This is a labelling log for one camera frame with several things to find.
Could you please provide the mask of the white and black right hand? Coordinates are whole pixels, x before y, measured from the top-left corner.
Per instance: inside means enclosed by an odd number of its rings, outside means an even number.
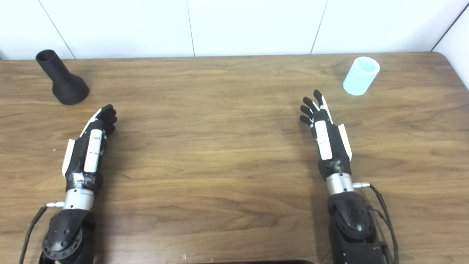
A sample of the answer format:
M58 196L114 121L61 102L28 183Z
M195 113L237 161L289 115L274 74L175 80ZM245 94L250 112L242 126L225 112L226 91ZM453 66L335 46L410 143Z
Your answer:
M314 90L313 95L317 102L303 97L300 121L310 128L318 145L319 172L323 179L337 173L351 175L352 151L345 125L333 122L326 99L318 89Z

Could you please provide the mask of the white and black left hand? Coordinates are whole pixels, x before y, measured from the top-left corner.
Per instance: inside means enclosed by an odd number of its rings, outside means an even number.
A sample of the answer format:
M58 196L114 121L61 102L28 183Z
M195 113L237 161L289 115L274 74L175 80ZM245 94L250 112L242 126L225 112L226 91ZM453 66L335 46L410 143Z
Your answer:
M62 165L66 191L85 189L93 194L100 191L104 182L102 156L116 122L116 110L112 104L107 104L87 121L76 140L68 141Z

